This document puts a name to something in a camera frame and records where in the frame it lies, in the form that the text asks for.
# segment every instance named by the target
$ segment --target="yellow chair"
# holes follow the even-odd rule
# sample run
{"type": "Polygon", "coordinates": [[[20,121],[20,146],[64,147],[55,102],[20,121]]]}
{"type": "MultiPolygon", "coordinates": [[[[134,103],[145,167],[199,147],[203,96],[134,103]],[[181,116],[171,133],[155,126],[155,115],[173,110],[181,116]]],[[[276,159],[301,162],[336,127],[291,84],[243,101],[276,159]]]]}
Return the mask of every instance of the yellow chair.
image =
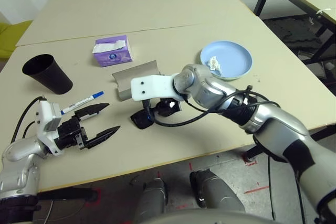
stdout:
{"type": "Polygon", "coordinates": [[[10,58],[16,43],[31,23],[32,20],[14,25],[0,23],[0,61],[7,61],[10,58]]]}

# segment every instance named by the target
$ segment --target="tissue box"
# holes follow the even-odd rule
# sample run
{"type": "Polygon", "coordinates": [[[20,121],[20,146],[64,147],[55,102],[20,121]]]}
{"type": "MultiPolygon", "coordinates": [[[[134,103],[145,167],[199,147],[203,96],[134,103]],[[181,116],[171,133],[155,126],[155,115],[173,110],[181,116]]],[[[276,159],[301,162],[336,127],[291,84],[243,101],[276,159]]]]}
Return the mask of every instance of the tissue box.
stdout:
{"type": "Polygon", "coordinates": [[[97,39],[96,44],[116,43],[118,40],[124,40],[126,45],[112,51],[93,53],[95,59],[101,67],[132,61],[131,51],[129,48],[130,46],[126,35],[97,39]]]}

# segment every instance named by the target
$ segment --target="black cup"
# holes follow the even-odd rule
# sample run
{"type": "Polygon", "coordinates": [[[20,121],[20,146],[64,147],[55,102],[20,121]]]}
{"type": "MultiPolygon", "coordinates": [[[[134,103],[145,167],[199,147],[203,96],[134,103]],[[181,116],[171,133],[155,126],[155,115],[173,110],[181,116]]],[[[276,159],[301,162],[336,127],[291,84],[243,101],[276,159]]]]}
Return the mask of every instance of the black cup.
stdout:
{"type": "Polygon", "coordinates": [[[64,94],[72,88],[72,81],[57,65],[52,55],[38,55],[31,58],[22,67],[22,72],[55,94],[64,94]]]}

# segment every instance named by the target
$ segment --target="robot leg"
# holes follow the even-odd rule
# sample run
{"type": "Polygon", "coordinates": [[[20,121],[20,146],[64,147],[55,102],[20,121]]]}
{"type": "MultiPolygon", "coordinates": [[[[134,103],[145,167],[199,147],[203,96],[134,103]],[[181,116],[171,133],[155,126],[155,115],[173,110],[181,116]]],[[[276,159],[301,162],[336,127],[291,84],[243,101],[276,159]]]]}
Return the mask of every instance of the robot leg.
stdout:
{"type": "Polygon", "coordinates": [[[163,214],[167,201],[165,184],[162,179],[155,178],[147,183],[144,189],[138,207],[135,211],[134,224],[163,214]]]}
{"type": "Polygon", "coordinates": [[[232,189],[209,169],[190,173],[190,183],[200,207],[245,212],[232,189]]]}

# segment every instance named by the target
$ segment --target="gray floor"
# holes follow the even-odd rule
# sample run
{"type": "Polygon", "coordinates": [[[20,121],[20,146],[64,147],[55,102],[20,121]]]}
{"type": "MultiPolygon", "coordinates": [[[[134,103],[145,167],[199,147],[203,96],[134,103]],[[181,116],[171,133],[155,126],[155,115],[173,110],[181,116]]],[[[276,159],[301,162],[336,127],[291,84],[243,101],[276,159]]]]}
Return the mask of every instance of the gray floor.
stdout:
{"type": "MultiPolygon", "coordinates": [[[[336,135],[325,138],[319,143],[336,152],[336,135]]],[[[241,157],[245,149],[247,148],[82,185],[99,189],[101,191],[99,202],[86,205],[82,200],[56,201],[48,223],[129,224],[141,195],[143,183],[158,176],[165,180],[169,188],[167,212],[197,208],[188,176],[192,170],[201,168],[210,168],[228,183],[243,202],[247,212],[270,219],[267,156],[261,154],[254,162],[245,163],[241,157]]],[[[271,161],[271,186],[277,221],[284,224],[302,223],[295,179],[288,164],[271,161]]],[[[38,220],[34,223],[43,223],[50,207],[50,201],[40,203],[42,210],[35,214],[35,219],[38,220]]],[[[317,215],[305,195],[303,203],[307,223],[313,224],[317,215]]]]}

